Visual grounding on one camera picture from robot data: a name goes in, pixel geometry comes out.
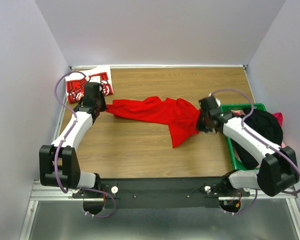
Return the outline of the plain red t shirt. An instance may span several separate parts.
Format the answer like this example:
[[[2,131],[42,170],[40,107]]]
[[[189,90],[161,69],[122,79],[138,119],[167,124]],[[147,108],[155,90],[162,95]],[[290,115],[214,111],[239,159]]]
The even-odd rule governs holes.
[[[199,133],[197,122],[200,111],[182,98],[115,99],[105,111],[119,118],[167,125],[173,148]]]

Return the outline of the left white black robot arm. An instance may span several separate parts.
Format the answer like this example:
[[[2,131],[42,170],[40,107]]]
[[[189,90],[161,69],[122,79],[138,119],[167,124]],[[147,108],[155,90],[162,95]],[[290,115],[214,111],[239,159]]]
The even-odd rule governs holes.
[[[39,149],[40,183],[59,187],[64,193],[69,189],[83,189],[94,198],[101,191],[100,176],[80,169],[76,151],[86,132],[107,106],[98,82],[87,82],[83,91],[82,99],[71,110],[72,117],[60,136]]]

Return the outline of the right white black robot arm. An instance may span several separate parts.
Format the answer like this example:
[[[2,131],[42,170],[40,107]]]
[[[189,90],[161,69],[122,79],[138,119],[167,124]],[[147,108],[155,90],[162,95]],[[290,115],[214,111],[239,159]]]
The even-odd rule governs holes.
[[[270,197],[279,193],[300,192],[300,171],[295,151],[281,147],[245,123],[235,113],[223,112],[220,102],[213,95],[199,101],[200,115],[197,128],[203,132],[220,132],[243,147],[258,163],[254,170],[234,170],[223,176],[220,191],[231,196],[238,189],[253,189]]]

